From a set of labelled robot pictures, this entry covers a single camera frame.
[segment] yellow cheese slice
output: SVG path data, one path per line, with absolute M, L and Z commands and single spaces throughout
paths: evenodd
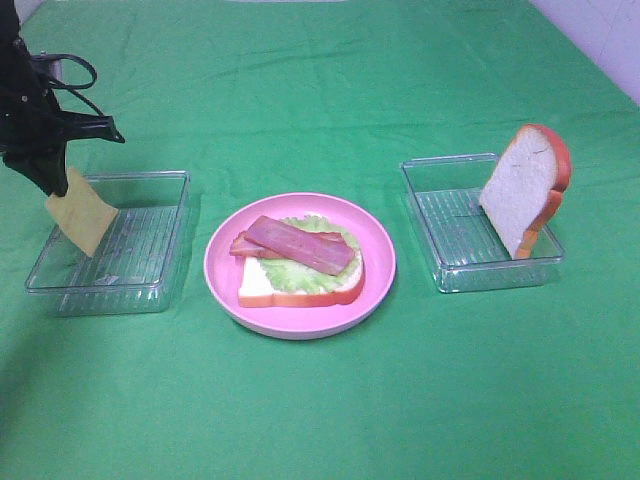
M 67 170 L 67 181 L 67 194 L 52 193 L 45 207 L 69 240 L 93 257 L 118 209 L 106 204 L 75 168 Z

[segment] clear plastic tray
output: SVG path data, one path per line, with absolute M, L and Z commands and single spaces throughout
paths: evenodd
M 542 285 L 558 275 L 564 250 L 548 225 L 530 258 L 511 260 L 478 204 L 498 158 L 494 153 L 456 155 L 400 166 L 416 233 L 441 292 Z
M 85 178 L 118 215 L 93 258 L 55 226 L 27 277 L 27 293 L 46 300 L 58 316 L 166 309 L 188 216 L 188 172 Z

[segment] pink plate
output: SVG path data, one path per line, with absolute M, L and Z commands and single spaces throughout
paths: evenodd
M 282 218 L 306 213 L 323 215 L 358 239 L 367 271 L 360 296 L 350 305 L 331 307 L 244 308 L 238 305 L 242 261 L 229 255 L 233 239 L 259 215 Z M 264 335 L 291 340 L 326 337 L 357 325 L 383 300 L 395 272 L 393 243 L 380 222 L 353 203 L 319 193 L 285 193 L 241 208 L 215 231 L 204 255 L 209 289 L 238 323 Z

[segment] green tablecloth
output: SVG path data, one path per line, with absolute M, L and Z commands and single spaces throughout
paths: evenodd
M 640 478 L 640 113 L 534 7 L 49 1 L 23 37 L 92 62 L 127 138 L 69 164 L 187 169 L 198 208 L 167 311 L 56 319 L 23 287 L 44 197 L 4 170 L 0 478 Z M 500 152 L 525 122 L 572 152 L 560 280 L 438 293 L 398 165 Z M 355 202 L 395 243 L 389 295 L 346 333 L 255 334 L 204 281 L 221 222 L 290 191 Z

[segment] table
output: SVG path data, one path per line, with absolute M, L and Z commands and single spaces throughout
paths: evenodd
M 72 142 L 70 165 L 187 169 L 197 208 L 168 310 L 52 318 L 23 287 L 51 220 L 5 169 L 0 478 L 640 477 L 640 112 L 533 6 L 49 1 L 22 35 L 90 61 L 127 139 Z M 525 122 L 572 152 L 560 280 L 437 292 L 399 164 L 500 152 Z M 343 334 L 255 334 L 205 284 L 214 230 L 290 191 L 394 241 L 391 291 Z

